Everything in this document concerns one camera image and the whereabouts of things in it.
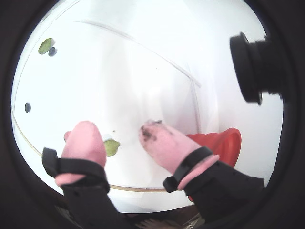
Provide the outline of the pink-tipped gripper finger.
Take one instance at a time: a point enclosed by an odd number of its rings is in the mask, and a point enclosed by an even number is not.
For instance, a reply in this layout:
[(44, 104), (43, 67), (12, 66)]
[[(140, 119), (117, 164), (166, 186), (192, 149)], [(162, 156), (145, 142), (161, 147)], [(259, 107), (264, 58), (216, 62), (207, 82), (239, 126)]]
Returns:
[(78, 224), (84, 229), (130, 228), (108, 197), (106, 151), (98, 127), (89, 121), (80, 122), (64, 140), (61, 157), (54, 149), (43, 149), (42, 164), (63, 190)]
[(140, 128), (139, 140), (151, 158), (171, 174), (163, 181), (165, 190), (184, 191), (207, 223), (235, 213), (264, 190), (262, 178), (235, 170), (209, 147), (171, 126), (149, 121)]

